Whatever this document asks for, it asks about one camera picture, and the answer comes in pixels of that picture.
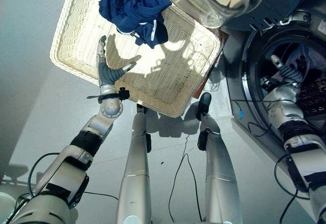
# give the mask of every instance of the tiled floor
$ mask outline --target tiled floor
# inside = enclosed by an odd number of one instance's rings
[[[0,191],[16,197],[26,191],[28,170],[48,152],[60,151],[98,111],[96,100],[87,100],[98,88],[55,67],[49,49],[64,0],[0,0]],[[223,63],[213,72],[205,90],[213,96],[211,115],[221,127],[239,182],[243,223],[277,223],[290,197],[278,188],[273,169],[264,165],[233,131]],[[88,170],[88,191],[118,195],[128,153],[135,104],[124,101],[124,111]],[[153,223],[171,223],[168,200],[174,174],[185,146],[199,186],[204,216],[205,153],[197,149],[199,123],[194,110],[171,119],[148,114],[152,152],[148,155]],[[53,158],[42,161],[36,172]],[[114,199],[83,196],[72,216],[77,223],[114,223]],[[186,163],[177,177],[171,212],[176,221],[199,221],[191,171]],[[312,223],[294,202],[284,223]]]

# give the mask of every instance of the black cable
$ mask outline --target black cable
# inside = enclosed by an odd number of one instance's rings
[[[101,196],[107,196],[107,197],[111,197],[111,198],[114,198],[114,199],[116,199],[116,200],[119,200],[117,197],[115,197],[115,196],[113,196],[113,195],[109,195],[109,194],[96,193],[96,192],[84,192],[84,193],[94,194],[94,195],[101,195]]]
[[[235,104],[238,105],[239,110],[242,110],[240,104],[236,100],[231,100],[231,102],[235,102]]]
[[[18,198],[17,198],[17,200],[16,200],[16,204],[15,204],[15,209],[14,209],[14,210],[16,210],[16,208],[17,208],[17,204],[18,204],[18,200],[19,200],[19,198],[23,197],[23,196],[26,195],[26,194],[30,194],[30,193],[29,193],[29,192],[26,192],[26,193],[23,193],[23,194],[21,194],[20,196],[18,196]]]
[[[188,135],[188,136],[185,137],[184,149],[183,149],[183,153],[182,153],[182,157],[181,158],[183,158],[183,156],[185,154],[185,149],[187,148],[187,143],[188,143],[189,136],[190,135]]]
[[[248,99],[231,99],[231,101],[238,101],[238,102],[258,102],[258,103],[269,103],[268,107],[270,107],[270,105],[272,103],[275,103],[275,102],[280,102],[280,101],[288,101],[288,102],[292,102],[292,103],[295,103],[293,102],[292,100],[290,99],[277,99],[277,100],[266,100],[266,101],[262,101],[262,100],[248,100]]]
[[[174,222],[174,219],[173,219],[173,217],[172,217],[171,209],[170,209],[171,198],[172,198],[173,190],[174,190],[174,187],[175,187],[175,182],[176,182],[176,178],[177,178],[178,172],[179,172],[180,167],[181,167],[181,165],[182,165],[182,162],[183,162],[183,160],[184,160],[184,158],[185,158],[186,156],[187,156],[187,160],[188,160],[188,163],[189,163],[190,169],[192,170],[192,174],[193,174],[193,177],[194,177],[195,190],[196,190],[196,200],[197,200],[197,208],[198,208],[199,218],[200,218],[200,221],[203,221],[203,219],[202,219],[202,215],[201,215],[201,213],[200,213],[200,208],[199,208],[198,191],[197,191],[197,181],[196,181],[195,173],[194,173],[193,168],[192,168],[192,166],[191,166],[191,164],[190,164],[190,161],[189,161],[189,155],[188,155],[188,154],[184,154],[183,157],[182,157],[182,159],[181,159],[180,165],[179,165],[179,167],[178,167],[178,169],[177,169],[177,172],[176,172],[176,174],[175,174],[175,176],[174,176],[173,187],[172,187],[172,191],[171,191],[170,198],[169,198],[169,214],[170,214],[170,217],[171,217],[171,219],[172,219],[172,222]]]
[[[277,174],[276,174],[276,172],[277,172],[277,167],[278,167],[279,163],[280,163],[284,158],[286,158],[287,156],[288,156],[287,154],[283,155],[283,156],[282,156],[281,158],[279,158],[278,161],[276,162],[275,167],[274,167],[274,178],[275,178],[277,184],[280,186],[280,188],[283,189],[283,191],[285,191],[287,194],[291,195],[292,197],[295,196],[296,198],[301,199],[301,200],[309,200],[310,198],[301,197],[301,196],[297,196],[297,195],[292,194],[292,193],[289,192],[285,187],[283,187],[283,185],[280,183],[280,181],[279,181],[279,179],[278,179],[278,177],[277,177]]]
[[[30,171],[30,174],[29,174],[29,178],[27,180],[27,187],[28,187],[28,190],[29,190],[29,193],[30,193],[30,196],[31,197],[34,197],[34,194],[32,192],[32,187],[31,187],[31,178],[32,178],[32,174],[33,174],[33,171],[35,169],[35,167],[37,166],[37,164],[43,159],[45,158],[46,156],[49,156],[49,155],[59,155],[60,153],[48,153],[48,154],[44,154],[43,156],[41,156],[38,160],[36,160],[36,162],[34,163],[33,167],[31,168],[31,171]]]
[[[190,166],[190,169],[192,170],[192,174],[193,174],[193,177],[194,177],[195,190],[196,190],[196,201],[197,201],[197,208],[198,208],[199,218],[200,218],[200,221],[203,221],[203,219],[202,219],[202,215],[201,215],[201,213],[200,213],[200,208],[199,208],[198,190],[197,190],[197,181],[196,181],[195,173],[194,173],[194,171],[193,171],[192,165],[190,164],[190,161],[189,161],[189,155],[188,155],[188,154],[185,154],[185,156],[187,156],[188,164],[189,164],[189,166]]]
[[[283,60],[284,58],[284,55],[286,54],[286,52],[289,50],[290,46],[292,45],[293,43],[291,42],[287,47],[286,49],[284,50],[283,54],[282,54],[282,57],[281,57],[281,60]]]
[[[295,191],[295,194],[294,196],[291,198],[291,200],[289,201],[289,203],[286,205],[285,209],[283,210],[283,213],[280,217],[280,224],[282,224],[282,221],[283,221],[283,218],[287,212],[287,210],[289,209],[290,205],[292,204],[292,202],[295,200],[295,198],[297,197],[297,193],[298,193],[298,190]]]
[[[253,134],[253,132],[252,132],[252,130],[250,128],[250,125],[257,126],[258,128],[262,129],[264,131],[264,133],[261,134],[261,135],[255,135],[255,134]],[[270,129],[271,129],[271,124],[269,125],[269,127],[267,129],[265,129],[265,128],[261,127],[260,125],[258,125],[256,123],[253,123],[253,122],[248,122],[247,126],[248,126],[249,132],[252,133],[255,137],[262,137],[262,136],[266,135],[270,131]]]
[[[15,215],[17,214],[17,212],[24,206],[24,204],[26,204],[30,199],[24,199],[24,201],[18,206],[17,209],[14,210],[14,212],[11,214],[11,216],[8,218],[8,220],[6,221],[6,224],[9,224],[12,219],[15,217]]]

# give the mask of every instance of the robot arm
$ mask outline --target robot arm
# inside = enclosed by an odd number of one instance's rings
[[[11,223],[69,223],[69,208],[79,203],[89,182],[86,170],[109,134],[114,120],[121,114],[121,100],[129,98],[129,91],[120,88],[117,93],[114,83],[136,65],[132,62],[118,70],[110,69],[104,56],[105,40],[105,36],[100,39],[96,57],[100,95],[88,97],[98,98],[98,114],[86,123],[45,171],[34,193],[30,193],[32,199]]]
[[[285,77],[292,82],[274,88],[264,98],[269,121],[282,136],[284,149],[289,155],[286,161],[288,171],[296,188],[309,194],[315,217],[326,221],[325,144],[312,132],[296,104],[299,74],[283,66],[277,56],[272,55],[271,59],[281,74],[282,70],[287,70],[288,76]]]

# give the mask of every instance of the blue cloth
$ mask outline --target blue cloth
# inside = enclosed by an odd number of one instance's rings
[[[169,0],[101,0],[99,12],[123,34],[133,34],[136,44],[151,48],[168,40],[161,12],[171,5]]]

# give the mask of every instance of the white wicker basket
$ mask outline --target white wicker basket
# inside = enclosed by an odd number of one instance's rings
[[[112,68],[137,65],[116,88],[130,90],[130,100],[170,117],[180,116],[220,47],[218,38],[176,6],[163,12],[169,41],[151,49],[137,46],[135,37],[121,35],[99,14],[100,0],[66,0],[50,52],[60,68],[97,82],[96,48],[107,36],[106,59]]]

